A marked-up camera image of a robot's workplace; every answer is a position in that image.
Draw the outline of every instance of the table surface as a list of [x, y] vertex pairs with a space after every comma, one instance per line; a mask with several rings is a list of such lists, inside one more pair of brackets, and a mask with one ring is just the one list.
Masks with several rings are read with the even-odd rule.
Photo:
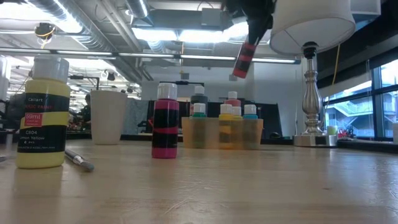
[[398, 223], [398, 157], [344, 149], [184, 149], [152, 159], [149, 142], [67, 148], [95, 164], [0, 164], [0, 222]]

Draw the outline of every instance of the pink paint bottle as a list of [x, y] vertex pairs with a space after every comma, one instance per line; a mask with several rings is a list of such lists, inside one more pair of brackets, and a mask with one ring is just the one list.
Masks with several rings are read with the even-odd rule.
[[228, 92], [228, 100], [224, 102], [224, 104], [229, 104], [232, 106], [241, 106], [241, 101], [238, 100], [238, 92], [229, 91]]
[[154, 128], [152, 133], [152, 157], [175, 159], [178, 142], [177, 85], [160, 83], [155, 102]]

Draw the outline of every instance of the window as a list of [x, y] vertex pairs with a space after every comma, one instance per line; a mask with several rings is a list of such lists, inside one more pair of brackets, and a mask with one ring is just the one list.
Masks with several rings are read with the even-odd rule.
[[325, 127], [352, 127], [357, 137], [392, 141], [392, 125], [398, 123], [398, 60], [369, 74], [372, 81], [324, 99]]
[[358, 137], [374, 137], [373, 101], [371, 97], [330, 104], [325, 113], [325, 126], [346, 130], [352, 126]]
[[392, 124], [398, 121], [398, 91], [383, 94], [384, 135], [392, 138]]
[[398, 60], [381, 67], [382, 87], [398, 84]]

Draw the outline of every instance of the paint bottle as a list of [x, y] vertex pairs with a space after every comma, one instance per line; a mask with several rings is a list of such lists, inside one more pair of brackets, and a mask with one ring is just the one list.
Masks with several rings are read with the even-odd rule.
[[255, 105], [244, 105], [243, 119], [259, 119]]
[[238, 100], [238, 92], [229, 91], [228, 100], [226, 100], [224, 103], [232, 106], [241, 106], [241, 101]]
[[48, 168], [63, 163], [69, 116], [68, 71], [69, 63], [65, 59], [49, 55], [34, 59], [33, 80], [25, 86], [18, 168]]
[[193, 105], [192, 143], [195, 149], [206, 148], [206, 104], [195, 103]]
[[242, 118], [242, 107], [240, 106], [233, 106], [232, 107], [232, 114], [234, 116], [234, 119], [243, 119]]
[[232, 127], [231, 122], [234, 118], [232, 115], [232, 105], [229, 104], [222, 104], [220, 106], [220, 116], [219, 119], [219, 147], [220, 149], [232, 149]]
[[243, 146], [245, 149], [257, 149], [258, 139], [262, 133], [258, 131], [257, 107], [244, 105]]
[[160, 83], [155, 102], [152, 157], [174, 159], [177, 156], [178, 110], [177, 85]]
[[191, 107], [190, 107], [190, 116], [193, 115], [193, 105], [195, 103], [204, 103], [207, 109], [207, 101], [208, 98], [205, 96], [205, 87], [203, 86], [195, 86], [195, 94], [191, 96]]

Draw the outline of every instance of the white cup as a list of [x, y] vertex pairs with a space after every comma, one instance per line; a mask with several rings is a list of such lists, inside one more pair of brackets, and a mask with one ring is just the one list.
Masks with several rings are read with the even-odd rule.
[[398, 123], [392, 124], [392, 137], [394, 139], [394, 144], [398, 144]]
[[91, 92], [91, 137], [94, 144], [118, 144], [123, 129], [127, 95], [116, 91]]

